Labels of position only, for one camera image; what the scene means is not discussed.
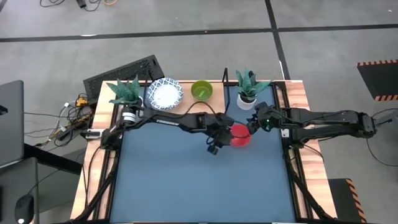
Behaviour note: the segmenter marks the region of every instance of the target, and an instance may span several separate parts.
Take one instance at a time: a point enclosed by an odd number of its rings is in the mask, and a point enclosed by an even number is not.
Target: blue table surface
[[[254,109],[238,108],[237,87],[230,93],[228,116],[245,123]],[[270,88],[262,101],[274,103]],[[278,129],[216,156],[206,138],[155,123],[126,133],[111,222],[294,222]]]

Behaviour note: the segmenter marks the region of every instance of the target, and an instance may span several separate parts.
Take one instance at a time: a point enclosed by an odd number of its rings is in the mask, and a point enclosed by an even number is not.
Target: red cup
[[[244,147],[249,144],[251,140],[251,135],[249,134],[248,128],[243,125],[243,124],[237,124],[232,126],[231,128],[231,134],[232,136],[236,137],[246,137],[246,138],[232,138],[231,139],[231,145],[234,147]]]

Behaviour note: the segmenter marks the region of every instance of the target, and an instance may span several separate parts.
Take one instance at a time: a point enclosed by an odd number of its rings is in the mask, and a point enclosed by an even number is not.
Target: green bowl
[[[191,94],[195,99],[207,100],[213,94],[213,87],[210,82],[199,80],[192,84]]]

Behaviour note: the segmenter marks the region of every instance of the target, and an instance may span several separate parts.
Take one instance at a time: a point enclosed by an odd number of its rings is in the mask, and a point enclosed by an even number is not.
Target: potted plant
[[[260,82],[256,84],[256,74],[248,69],[244,70],[243,77],[237,70],[236,77],[238,78],[239,87],[241,88],[236,103],[242,110],[250,110],[257,100],[257,94],[265,90],[270,82]]]
[[[139,96],[139,82],[137,77],[132,82],[127,81],[126,84],[118,80],[118,85],[112,83],[107,83],[107,85],[118,97],[116,100],[110,100],[110,103],[116,105],[144,105],[142,97]]]

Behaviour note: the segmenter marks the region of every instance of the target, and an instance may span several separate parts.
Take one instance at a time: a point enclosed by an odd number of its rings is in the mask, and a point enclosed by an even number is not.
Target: blue and white plate
[[[181,102],[183,90],[174,79],[161,78],[149,86],[147,96],[153,108],[171,110]]]

